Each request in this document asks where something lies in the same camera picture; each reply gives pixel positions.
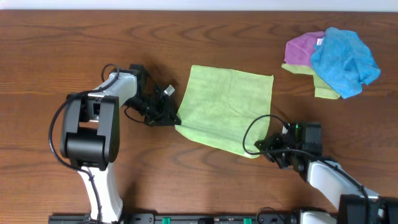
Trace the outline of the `light green cloth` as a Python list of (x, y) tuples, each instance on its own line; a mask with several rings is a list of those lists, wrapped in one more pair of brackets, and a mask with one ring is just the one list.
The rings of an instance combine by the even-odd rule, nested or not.
[(254, 143), (269, 129), (273, 83), (272, 75), (194, 65), (175, 129), (191, 141), (257, 158)]

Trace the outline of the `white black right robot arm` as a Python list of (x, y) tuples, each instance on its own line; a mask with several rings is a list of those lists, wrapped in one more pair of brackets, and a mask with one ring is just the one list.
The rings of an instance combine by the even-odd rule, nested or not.
[(321, 192), (337, 209), (336, 215), (303, 208), (289, 223), (397, 223), (397, 199), (383, 197), (347, 174), (332, 157), (323, 155), (322, 126), (292, 123), (254, 144), (279, 168), (293, 167), (305, 183)]

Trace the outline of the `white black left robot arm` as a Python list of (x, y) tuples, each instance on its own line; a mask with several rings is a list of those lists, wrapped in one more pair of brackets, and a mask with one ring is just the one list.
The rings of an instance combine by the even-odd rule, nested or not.
[(63, 114), (60, 150), (55, 158), (84, 181), (91, 204), (82, 223), (121, 223), (123, 201), (116, 186), (114, 162), (120, 147), (120, 109), (134, 109), (150, 127), (181, 123), (172, 102), (172, 85), (162, 88), (142, 65), (103, 67), (102, 83), (71, 93), (55, 113)]

